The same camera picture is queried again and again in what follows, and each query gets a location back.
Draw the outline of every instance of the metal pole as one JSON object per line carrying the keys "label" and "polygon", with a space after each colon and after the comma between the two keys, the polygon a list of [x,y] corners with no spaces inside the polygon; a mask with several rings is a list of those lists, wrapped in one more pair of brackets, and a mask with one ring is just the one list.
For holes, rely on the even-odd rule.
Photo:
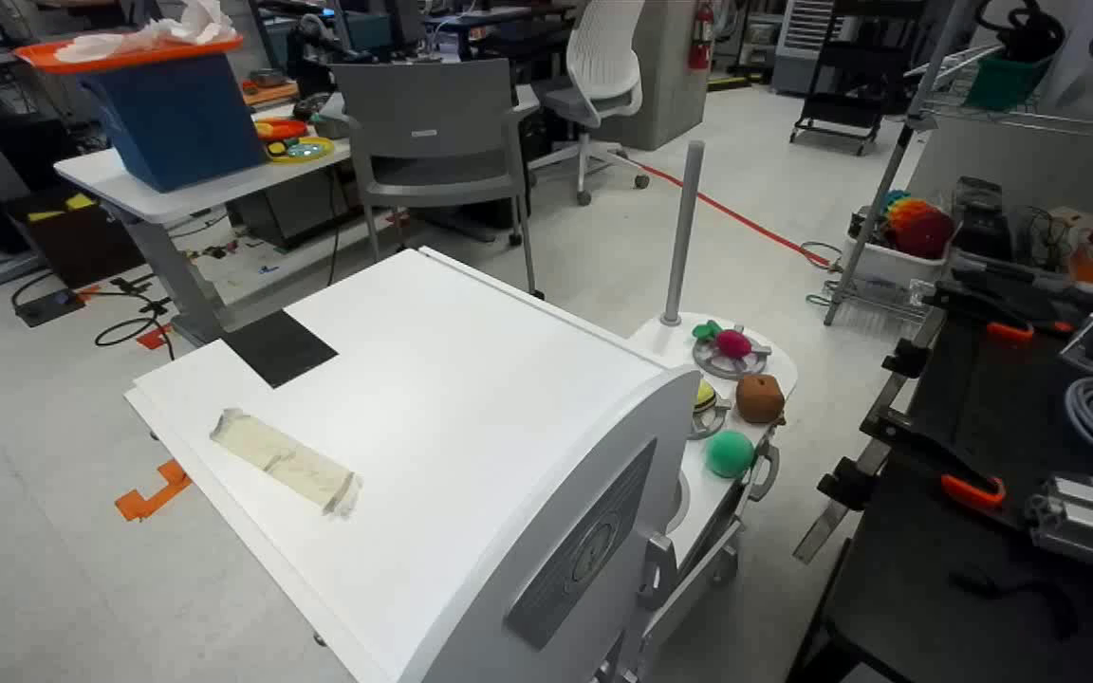
{"label": "metal pole", "polygon": [[852,295],[852,284],[853,284],[853,274],[857,274],[857,258],[862,258],[862,250],[866,250],[866,235],[878,228],[878,219],[882,219],[882,211],[885,211],[885,196],[887,196],[887,190],[892,190],[892,179],[896,179],[896,169],[900,169],[905,150],[907,150],[911,140],[916,140],[916,130],[925,130],[925,100],[930,100],[934,83],[942,80],[942,62],[953,53],[953,37],[955,37],[961,28],[969,21],[969,10],[973,10],[973,6],[974,6],[974,0],[955,0],[953,10],[950,10],[950,19],[945,19],[945,28],[942,28],[942,33],[936,33],[936,40],[934,40],[930,69],[925,69],[925,77],[924,77],[924,83],[920,83],[920,92],[916,92],[916,102],[911,102],[911,110],[907,110],[907,118],[905,118],[905,130],[900,130],[900,140],[896,140],[896,149],[892,149],[892,159],[887,159],[887,166],[885,166],[885,174],[882,174],[878,196],[872,196],[872,206],[869,206],[869,211],[866,211],[866,219],[862,219],[862,228],[857,228],[857,235],[853,235],[853,250],[852,250],[845,274],[844,274],[844,279],[838,279],[838,290],[835,290],[835,301],[828,302],[823,325],[835,324],[838,306],[844,306],[845,295]]}
{"label": "metal pole", "polygon": [[702,179],[702,140],[691,140],[691,149],[689,149],[689,179],[683,179],[683,206],[675,211],[670,295],[664,295],[664,314],[662,314],[664,325],[681,325],[683,324],[681,306],[683,306],[683,284],[689,284],[697,179]]}

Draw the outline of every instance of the white tabletop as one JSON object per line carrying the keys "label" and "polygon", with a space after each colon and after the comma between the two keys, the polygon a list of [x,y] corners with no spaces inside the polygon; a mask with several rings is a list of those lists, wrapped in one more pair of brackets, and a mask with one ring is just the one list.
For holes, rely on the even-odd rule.
{"label": "white tabletop", "polygon": [[172,195],[153,190],[150,181],[133,179],[113,149],[72,155],[55,164],[62,179],[96,195],[98,200],[143,219],[143,224],[184,224],[195,211],[263,195],[269,185],[317,174],[322,166],[346,164],[350,143],[336,143],[331,155],[305,159],[305,164],[258,164],[237,174],[222,174],[196,185],[184,185]]}
{"label": "white tabletop", "polygon": [[[434,250],[288,306],[337,348],[275,389],[226,343],[131,389],[196,489],[357,679],[404,679],[452,634],[541,505],[670,372],[656,357]],[[222,451],[241,405],[360,477],[322,515]]]}

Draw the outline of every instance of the red ball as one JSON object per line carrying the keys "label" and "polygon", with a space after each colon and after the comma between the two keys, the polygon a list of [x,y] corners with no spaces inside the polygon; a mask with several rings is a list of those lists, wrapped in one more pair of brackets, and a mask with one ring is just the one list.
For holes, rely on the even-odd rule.
{"label": "red ball", "polygon": [[721,335],[715,339],[715,348],[718,348],[721,357],[745,359],[745,357],[753,354],[753,343],[745,339],[745,329],[721,329]]}
{"label": "red ball", "polygon": [[905,254],[942,258],[955,224],[925,200],[896,200],[887,211],[887,230]]}

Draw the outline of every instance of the green ball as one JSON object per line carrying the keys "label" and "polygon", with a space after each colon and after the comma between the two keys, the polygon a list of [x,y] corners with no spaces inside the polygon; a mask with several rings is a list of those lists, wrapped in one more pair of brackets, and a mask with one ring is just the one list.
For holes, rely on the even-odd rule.
{"label": "green ball", "polygon": [[758,451],[745,432],[725,427],[706,440],[706,470],[718,477],[739,477],[757,459]]}
{"label": "green ball", "polygon": [[691,329],[697,345],[709,345],[721,335],[721,324],[706,320],[702,325]]}

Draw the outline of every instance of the blue bin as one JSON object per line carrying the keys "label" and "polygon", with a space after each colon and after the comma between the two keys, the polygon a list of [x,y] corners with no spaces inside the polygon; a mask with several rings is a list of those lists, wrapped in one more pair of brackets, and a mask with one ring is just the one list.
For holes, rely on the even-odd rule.
{"label": "blue bin", "polygon": [[226,57],[85,77],[131,174],[179,190],[263,164]]}

